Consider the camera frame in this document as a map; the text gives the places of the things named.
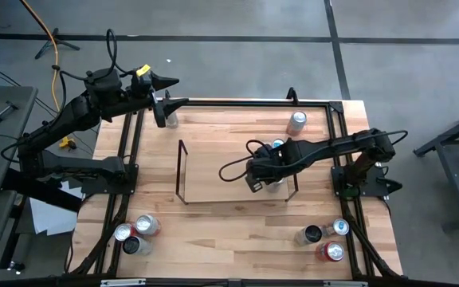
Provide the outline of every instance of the concrete floor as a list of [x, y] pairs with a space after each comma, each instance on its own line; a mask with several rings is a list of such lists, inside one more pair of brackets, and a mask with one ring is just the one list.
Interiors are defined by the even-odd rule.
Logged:
[[[330, 36], [323, 0], [74, 0], [29, 3], [49, 27], [66, 33], [187, 36]], [[459, 0], [332, 0], [340, 37], [459, 38]], [[0, 1], [0, 32], [40, 33], [16, 1]], [[43, 41], [0, 40], [0, 69], [39, 89], [48, 104], [53, 53], [34, 60]], [[105, 44], [77, 41], [61, 47], [61, 67], [82, 75], [110, 63]], [[118, 45], [124, 68], [149, 64], [180, 78], [173, 96], [283, 98], [294, 86], [304, 99], [342, 98], [330, 43], [128, 41]], [[459, 198], [449, 188], [436, 154], [418, 159], [412, 150], [459, 119], [459, 45], [341, 45], [352, 100], [364, 100], [370, 126], [406, 129], [388, 177], [403, 183], [390, 200], [404, 274], [459, 283], [459, 233], [440, 225], [459, 218]], [[67, 80], [69, 99], [83, 90]], [[49, 115], [33, 109], [28, 131]], [[91, 148], [93, 132], [77, 135]], [[82, 151], [72, 156], [89, 157]], [[69, 236], [38, 237], [21, 277], [59, 274]], [[57, 249], [49, 255], [48, 246]], [[0, 273], [0, 279], [12, 277]]]

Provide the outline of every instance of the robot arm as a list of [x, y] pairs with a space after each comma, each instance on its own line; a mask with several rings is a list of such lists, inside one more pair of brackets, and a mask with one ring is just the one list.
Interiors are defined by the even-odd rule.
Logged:
[[266, 184], [297, 174], [310, 167], [317, 160], [334, 156], [362, 152], [361, 156], [345, 166], [346, 182], [352, 185], [362, 183], [367, 171], [376, 162], [388, 162], [395, 155], [388, 135], [399, 132], [381, 132], [378, 129], [361, 131], [351, 136], [316, 143], [307, 140], [288, 139], [272, 149], [268, 144], [258, 148], [253, 158], [247, 161], [245, 181], [252, 192], [259, 191]]
[[[166, 126], [166, 118], [188, 102], [188, 99], [157, 101], [156, 91], [170, 87], [179, 80], [160, 77], [148, 65], [122, 75], [132, 76], [131, 85], [125, 90], [121, 88], [121, 75], [116, 69], [110, 73], [107, 69], [101, 69], [87, 74], [88, 77], [84, 79], [86, 90], [80, 96], [66, 104], [54, 120], [44, 121], [41, 128], [24, 134], [16, 143], [22, 171], [34, 178], [51, 172], [78, 172], [79, 161], [75, 164], [68, 160], [60, 161], [45, 149], [72, 132], [95, 127], [100, 119], [112, 122], [113, 116], [137, 112], [143, 108], [153, 109], [157, 125], [163, 128]], [[106, 171], [110, 175], [124, 171], [121, 159], [92, 162], [89, 167], [84, 166], [86, 168], [83, 171], [87, 173], [103, 174], [102, 171]]]

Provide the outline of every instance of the silver can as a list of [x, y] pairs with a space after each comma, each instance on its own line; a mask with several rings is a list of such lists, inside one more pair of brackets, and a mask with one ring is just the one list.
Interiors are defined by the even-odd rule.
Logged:
[[344, 248], [337, 242], [325, 242], [316, 248], [315, 255], [321, 261], [338, 262], [343, 260]]
[[282, 139], [275, 139], [272, 142], [272, 148], [279, 147], [280, 145], [284, 144], [284, 141]]
[[152, 245], [142, 238], [131, 236], [125, 239], [123, 249], [126, 254], [148, 255], [152, 251]]
[[306, 226], [295, 234], [295, 242], [300, 246], [317, 243], [322, 238], [322, 230], [315, 225]]
[[177, 128], [179, 125], [179, 118], [176, 116], [176, 112], [173, 112], [166, 118], [166, 126], [168, 128]]
[[306, 116], [303, 112], [294, 112], [290, 121], [288, 122], [288, 126], [286, 127], [286, 133], [291, 136], [298, 136], [304, 125], [308, 121], [308, 116]]
[[[276, 147], [279, 147], [280, 145], [284, 144], [284, 141], [282, 139], [275, 139], [273, 142], [272, 142], [272, 148], [276, 148]], [[279, 185], [279, 184], [282, 184], [284, 182], [284, 178], [281, 179], [280, 181], [276, 182], [276, 183], [273, 183], [275, 185]]]
[[328, 238], [333, 235], [346, 235], [350, 231], [348, 222], [342, 218], [337, 218], [332, 224], [322, 227], [324, 237]]
[[141, 215], [135, 221], [135, 228], [142, 235], [155, 236], [160, 232], [160, 222], [151, 215]]
[[125, 241], [125, 239], [137, 235], [137, 230], [129, 223], [122, 223], [115, 229], [115, 239]]

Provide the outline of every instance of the wooden tabletop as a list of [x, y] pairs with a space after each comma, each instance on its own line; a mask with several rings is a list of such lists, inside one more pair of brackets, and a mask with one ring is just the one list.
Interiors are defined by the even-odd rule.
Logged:
[[[344, 101], [343, 106], [348, 133], [369, 128], [362, 101]], [[127, 221], [152, 214], [163, 228], [151, 240], [154, 250], [150, 255], [121, 254], [118, 276], [351, 279], [348, 257], [341, 262], [322, 263], [313, 254], [316, 245], [299, 247], [293, 242], [294, 234], [302, 227], [327, 224], [341, 217], [339, 200], [333, 195], [330, 180], [331, 159], [316, 162], [299, 173], [300, 191], [290, 202], [210, 202], [186, 206], [175, 196], [179, 140], [185, 142], [190, 154], [219, 153], [225, 159], [231, 155], [239, 159], [238, 155], [245, 154], [247, 140], [284, 139], [288, 119], [297, 110], [182, 107], [177, 111], [176, 129], [157, 128], [153, 113], [146, 112], [136, 161], [138, 184], [131, 197]], [[308, 114], [308, 123], [295, 139], [326, 140], [325, 111], [301, 110]], [[95, 159], [116, 155], [123, 122], [124, 118], [118, 117], [112, 124], [102, 123]], [[131, 140], [129, 136], [127, 153]], [[204, 188], [213, 190], [210, 184]], [[107, 195], [95, 195], [79, 212], [71, 269], [80, 264], [99, 239], [107, 201]], [[387, 208], [377, 199], [362, 198], [362, 202], [368, 238], [392, 270], [402, 273]], [[345, 237], [331, 239], [342, 242], [346, 249]], [[113, 239], [108, 244], [104, 270], [112, 245]], [[364, 272], [362, 247], [359, 243], [355, 245], [359, 267]]]

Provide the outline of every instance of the dark can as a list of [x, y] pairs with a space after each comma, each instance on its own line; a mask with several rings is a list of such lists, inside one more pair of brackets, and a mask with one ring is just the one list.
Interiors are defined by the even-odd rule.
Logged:
[[137, 234], [135, 227], [129, 223], [122, 223], [115, 229], [115, 239], [118, 241], [125, 241], [125, 239]]
[[142, 235], [155, 236], [160, 232], [160, 222], [157, 218], [145, 214], [137, 218], [135, 228]]
[[298, 136], [307, 121], [308, 116], [304, 112], [294, 112], [286, 127], [286, 133], [291, 136]]
[[315, 255], [321, 261], [338, 262], [343, 260], [344, 249], [337, 242], [325, 242], [316, 248]]
[[306, 226], [295, 234], [295, 242], [300, 246], [317, 243], [322, 238], [322, 230], [318, 226]]
[[125, 239], [123, 248], [126, 254], [148, 255], [152, 250], [150, 242], [136, 236]]
[[322, 233], [326, 238], [333, 235], [346, 235], [348, 231], [350, 231], [350, 226], [342, 218], [337, 218], [333, 223], [322, 226]]

